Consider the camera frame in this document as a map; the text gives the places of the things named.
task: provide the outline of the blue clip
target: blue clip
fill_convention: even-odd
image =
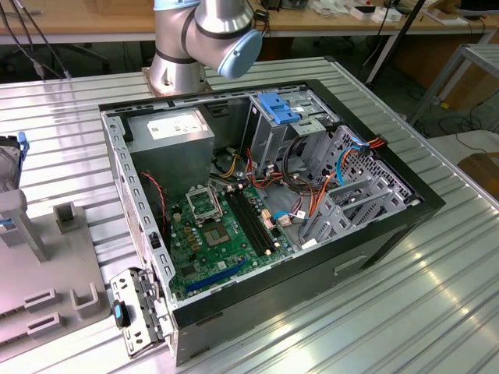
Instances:
[[[22,146],[21,157],[19,159],[19,169],[23,170],[23,162],[26,160],[28,150],[30,150],[30,144],[28,143],[28,139],[26,139],[26,134],[24,132],[17,134],[17,141]]]
[[[274,116],[275,123],[278,125],[297,122],[301,119],[276,93],[261,93],[258,98],[264,108]]]

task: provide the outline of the blue cable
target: blue cable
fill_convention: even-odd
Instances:
[[[280,216],[285,216],[287,214],[289,214],[289,212],[277,212],[274,214],[274,219],[277,220]]]
[[[343,152],[340,153],[340,156],[338,157],[338,161],[336,161],[336,178],[338,178],[338,182],[340,182],[340,185],[345,185],[345,183],[343,182],[343,177],[342,177],[342,159],[343,159],[343,155],[348,150],[360,150],[360,147],[349,146],[346,150],[343,150]]]

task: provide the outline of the sticker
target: sticker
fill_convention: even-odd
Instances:
[[[163,139],[170,136],[190,134],[203,131],[203,126],[194,115],[163,118],[150,121],[147,124],[153,139]]]
[[[305,243],[304,245],[302,245],[302,249],[307,249],[307,248],[313,247],[316,244],[317,244],[317,240],[310,239],[307,243]]]

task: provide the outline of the aluminum table surface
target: aluminum table surface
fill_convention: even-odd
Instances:
[[[466,58],[472,60],[489,74],[499,78],[499,45],[471,44],[463,51]]]
[[[0,364],[0,372],[497,372],[494,200],[335,62],[258,63],[237,81],[207,74],[217,90],[320,79],[447,205],[381,263],[182,367],[166,346],[130,361],[110,316]],[[137,266],[97,105],[150,97],[142,74],[9,84],[0,95],[0,131],[24,130],[31,141],[22,177],[29,215],[74,201],[85,208],[104,281]]]

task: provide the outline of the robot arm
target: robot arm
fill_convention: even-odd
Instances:
[[[156,55],[150,84],[161,95],[202,90],[202,65],[230,79],[256,61],[262,45],[246,0],[155,0]]]

